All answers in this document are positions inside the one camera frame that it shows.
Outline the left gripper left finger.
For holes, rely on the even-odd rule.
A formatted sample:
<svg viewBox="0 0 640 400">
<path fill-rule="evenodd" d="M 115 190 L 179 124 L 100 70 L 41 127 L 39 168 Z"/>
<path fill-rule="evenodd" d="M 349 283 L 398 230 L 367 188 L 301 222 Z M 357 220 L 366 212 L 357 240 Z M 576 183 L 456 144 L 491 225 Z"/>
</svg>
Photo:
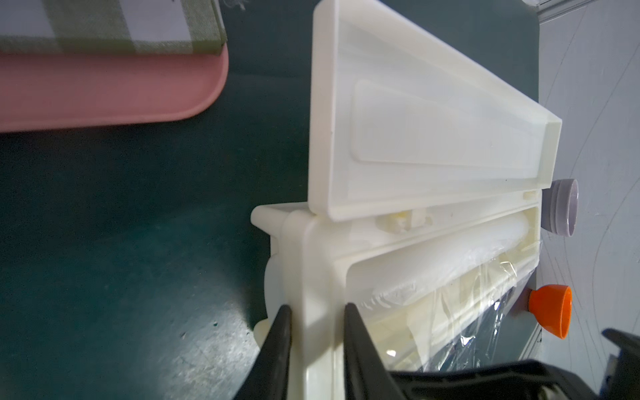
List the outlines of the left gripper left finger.
<svg viewBox="0 0 640 400">
<path fill-rule="evenodd" d="M 291 346 L 292 310 L 290 306 L 282 305 L 252 369 L 234 399 L 287 399 Z"/>
</svg>

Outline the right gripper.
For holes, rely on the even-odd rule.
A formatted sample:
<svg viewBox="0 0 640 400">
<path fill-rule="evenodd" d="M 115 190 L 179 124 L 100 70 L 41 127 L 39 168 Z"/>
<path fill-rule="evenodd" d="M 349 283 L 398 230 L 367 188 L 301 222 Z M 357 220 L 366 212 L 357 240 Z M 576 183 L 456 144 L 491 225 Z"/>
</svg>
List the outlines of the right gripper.
<svg viewBox="0 0 640 400">
<path fill-rule="evenodd" d="M 535 360 L 451 373 L 392 372 L 408 399 L 638 399 L 639 336 L 613 328 L 603 336 L 619 355 L 601 393 L 574 373 Z"/>
</svg>

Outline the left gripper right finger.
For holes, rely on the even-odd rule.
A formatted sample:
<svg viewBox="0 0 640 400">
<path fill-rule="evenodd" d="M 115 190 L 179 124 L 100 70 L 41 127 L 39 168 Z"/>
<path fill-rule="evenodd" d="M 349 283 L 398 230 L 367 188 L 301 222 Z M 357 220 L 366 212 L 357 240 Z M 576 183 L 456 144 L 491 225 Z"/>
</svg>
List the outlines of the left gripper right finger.
<svg viewBox="0 0 640 400">
<path fill-rule="evenodd" d="M 344 310 L 343 352 L 346 399 L 405 399 L 378 356 L 354 303 Z"/>
</svg>

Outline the white plastic wrap dispenser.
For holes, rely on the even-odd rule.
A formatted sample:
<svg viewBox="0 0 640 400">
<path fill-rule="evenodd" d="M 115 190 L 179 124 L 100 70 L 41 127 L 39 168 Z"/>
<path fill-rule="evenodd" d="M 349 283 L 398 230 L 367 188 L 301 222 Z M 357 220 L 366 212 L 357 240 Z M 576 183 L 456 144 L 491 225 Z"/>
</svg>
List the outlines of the white plastic wrap dispenser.
<svg viewBox="0 0 640 400">
<path fill-rule="evenodd" d="M 262 205 L 268 323 L 292 310 L 291 399 L 342 399 L 355 263 L 430 240 L 540 242 L 562 122 L 379 1 L 313 13 L 308 199 Z"/>
</svg>

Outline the clear plastic wrap sheet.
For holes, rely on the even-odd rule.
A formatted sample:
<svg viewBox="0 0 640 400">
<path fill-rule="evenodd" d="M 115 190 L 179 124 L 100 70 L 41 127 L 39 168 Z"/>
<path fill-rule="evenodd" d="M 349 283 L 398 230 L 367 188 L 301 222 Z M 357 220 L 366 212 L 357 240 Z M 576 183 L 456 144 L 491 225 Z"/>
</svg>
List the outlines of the clear plastic wrap sheet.
<svg viewBox="0 0 640 400">
<path fill-rule="evenodd" d="M 415 371 L 533 271 L 540 248 L 538 240 L 418 243 L 351 266 L 347 300 L 383 365 Z"/>
</svg>

